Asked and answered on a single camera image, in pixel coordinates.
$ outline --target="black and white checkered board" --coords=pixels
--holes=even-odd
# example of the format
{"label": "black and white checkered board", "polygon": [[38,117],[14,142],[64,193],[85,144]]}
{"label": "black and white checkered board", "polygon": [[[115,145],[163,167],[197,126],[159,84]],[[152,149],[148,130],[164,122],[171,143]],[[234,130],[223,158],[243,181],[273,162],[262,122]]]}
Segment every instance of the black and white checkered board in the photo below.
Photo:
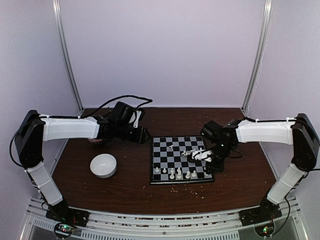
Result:
{"label": "black and white checkered board", "polygon": [[[201,136],[177,136],[177,137],[154,137],[152,141],[150,184],[182,184],[213,182],[212,175],[205,175],[205,161],[188,162],[187,157],[181,156],[183,151],[193,149],[205,149]],[[174,179],[170,179],[171,168],[174,168]],[[182,178],[177,179],[177,169],[180,168]]]}

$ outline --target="black bracket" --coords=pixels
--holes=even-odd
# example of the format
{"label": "black bracket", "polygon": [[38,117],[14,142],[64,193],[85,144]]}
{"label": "black bracket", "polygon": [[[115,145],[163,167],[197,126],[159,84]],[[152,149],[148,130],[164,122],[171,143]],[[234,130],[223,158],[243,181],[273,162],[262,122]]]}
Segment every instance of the black bracket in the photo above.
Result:
{"label": "black bracket", "polygon": [[263,211],[264,209],[261,206],[240,211],[239,217],[242,226],[256,225],[282,216],[279,207],[272,213],[263,214]]}
{"label": "black bracket", "polygon": [[[71,217],[70,219],[66,220],[64,222],[65,224],[68,224],[70,226],[79,226],[79,227],[86,227],[87,226],[87,222],[89,219],[89,212],[88,211],[73,209],[73,208],[69,208],[68,211],[71,216],[74,216],[74,218]],[[61,222],[61,218],[58,217],[56,214],[54,214],[50,209],[48,209],[46,211],[45,217],[47,219],[52,219],[57,222]]]}

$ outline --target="wooden table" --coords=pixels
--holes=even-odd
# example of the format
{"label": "wooden table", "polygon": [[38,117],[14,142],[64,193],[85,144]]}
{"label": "wooden table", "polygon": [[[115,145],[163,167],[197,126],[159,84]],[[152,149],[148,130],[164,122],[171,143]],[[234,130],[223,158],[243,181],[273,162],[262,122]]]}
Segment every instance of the wooden table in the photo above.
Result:
{"label": "wooden table", "polygon": [[[243,118],[235,108],[145,108],[145,112],[140,125],[153,136],[199,135],[211,119],[224,125]],[[215,182],[150,185],[149,142],[117,139],[111,145],[96,146],[87,139],[70,139],[53,179],[71,207],[96,211],[186,214],[255,206],[276,180],[258,143],[240,144],[238,150],[243,157],[227,158],[225,171],[215,174]],[[107,179],[90,171],[91,160],[103,153],[117,159],[116,173]]]}

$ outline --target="metal frame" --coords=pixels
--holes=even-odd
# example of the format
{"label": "metal frame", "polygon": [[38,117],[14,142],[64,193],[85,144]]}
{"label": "metal frame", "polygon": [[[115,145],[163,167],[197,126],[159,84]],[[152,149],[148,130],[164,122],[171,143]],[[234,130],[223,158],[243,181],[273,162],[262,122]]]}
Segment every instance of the metal frame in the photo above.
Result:
{"label": "metal frame", "polygon": [[74,95],[78,109],[79,111],[82,111],[84,107],[81,102],[80,94],[75,81],[74,72],[71,67],[71,61],[70,61],[70,56],[67,48],[66,36],[65,36],[64,25],[63,25],[61,9],[60,9],[60,0],[52,0],[52,5],[53,5],[54,18],[56,21],[56,25],[57,25],[58,33],[60,37],[65,69],[70,81],[72,93]]}
{"label": "metal frame", "polygon": [[258,48],[255,56],[255,61],[254,61],[254,65],[251,73],[249,86],[246,91],[246,95],[242,105],[242,110],[246,114],[248,114],[249,112],[249,106],[251,104],[250,101],[252,100],[253,94],[255,92],[255,87],[257,85],[260,70],[261,70],[261,60],[267,45],[268,33],[269,33],[270,23],[271,23],[272,8],[273,8],[273,0],[265,0]]}
{"label": "metal frame", "polygon": [[[48,231],[53,230],[56,222],[46,218],[47,207],[44,205],[45,209],[42,209],[42,203],[42,200],[31,199],[19,236],[20,240],[30,240],[33,226]],[[289,199],[289,203],[290,215],[294,219],[299,239],[308,240],[296,198]],[[238,240],[240,230],[254,227],[253,225],[243,227],[239,219],[238,212],[250,208],[174,215],[122,214],[89,210],[87,226],[78,227],[72,236],[83,240]],[[282,202],[280,208],[283,216],[277,220],[287,217],[289,209],[287,202]]]}

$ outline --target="white robot arm segment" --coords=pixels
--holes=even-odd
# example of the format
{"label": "white robot arm segment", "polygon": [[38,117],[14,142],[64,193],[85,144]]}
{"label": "white robot arm segment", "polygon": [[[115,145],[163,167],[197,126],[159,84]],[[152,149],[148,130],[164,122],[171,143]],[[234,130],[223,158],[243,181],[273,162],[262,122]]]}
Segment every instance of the white robot arm segment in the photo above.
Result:
{"label": "white robot arm segment", "polygon": [[98,136],[100,125],[93,117],[77,118],[42,118],[43,141],[54,139],[95,139]]}
{"label": "white robot arm segment", "polygon": [[239,143],[268,142],[293,145],[291,129],[293,124],[292,121],[251,122],[243,120],[235,131]]}

